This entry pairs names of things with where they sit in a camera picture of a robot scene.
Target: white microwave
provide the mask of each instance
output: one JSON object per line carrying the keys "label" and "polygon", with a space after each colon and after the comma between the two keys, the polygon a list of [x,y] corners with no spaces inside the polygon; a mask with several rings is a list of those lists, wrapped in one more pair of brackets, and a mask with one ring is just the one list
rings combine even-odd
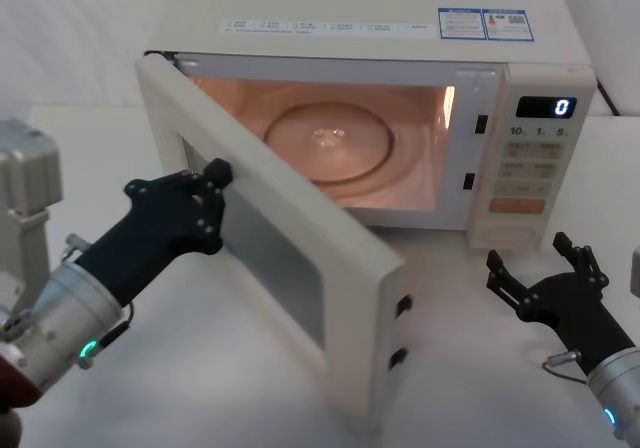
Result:
{"label": "white microwave", "polygon": [[167,172],[231,163],[225,243],[359,427],[410,305],[366,226],[534,248],[596,88],[563,0],[174,0],[137,70]]}

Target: open microwave door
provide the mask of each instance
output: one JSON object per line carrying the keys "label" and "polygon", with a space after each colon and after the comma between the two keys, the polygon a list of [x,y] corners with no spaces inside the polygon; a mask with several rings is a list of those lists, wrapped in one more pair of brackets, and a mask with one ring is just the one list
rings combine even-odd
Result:
{"label": "open microwave door", "polygon": [[216,157],[231,164],[225,246],[262,290],[270,318],[321,360],[332,404],[356,427],[375,426],[400,348],[404,261],[164,57],[145,56],[137,71],[164,169],[197,171]]}

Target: green led light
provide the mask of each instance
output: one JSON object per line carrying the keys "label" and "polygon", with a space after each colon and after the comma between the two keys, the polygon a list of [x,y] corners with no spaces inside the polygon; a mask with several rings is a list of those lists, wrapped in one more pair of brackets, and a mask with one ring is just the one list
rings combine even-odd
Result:
{"label": "green led light", "polygon": [[80,358],[86,358],[89,352],[93,350],[96,346],[98,346],[98,342],[95,340],[92,340],[86,345],[84,345],[84,348],[82,348],[82,351],[80,351]]}

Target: microwave control panel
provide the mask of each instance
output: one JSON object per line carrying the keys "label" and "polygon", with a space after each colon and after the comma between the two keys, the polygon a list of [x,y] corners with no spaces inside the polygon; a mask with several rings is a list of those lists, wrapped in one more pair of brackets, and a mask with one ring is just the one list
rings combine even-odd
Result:
{"label": "microwave control panel", "polygon": [[472,246],[537,246],[595,87],[588,66],[508,65],[469,223]]}

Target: white wall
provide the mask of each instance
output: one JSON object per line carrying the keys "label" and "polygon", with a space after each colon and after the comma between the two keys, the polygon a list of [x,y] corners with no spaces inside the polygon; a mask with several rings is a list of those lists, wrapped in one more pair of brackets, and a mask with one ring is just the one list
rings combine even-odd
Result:
{"label": "white wall", "polygon": [[[22,113],[16,99],[141,103],[132,64],[165,2],[0,0],[0,110],[5,116]],[[624,113],[640,115],[640,0],[567,4],[616,104]]]}
{"label": "white wall", "polygon": [[640,115],[640,0],[566,2],[616,106]]}

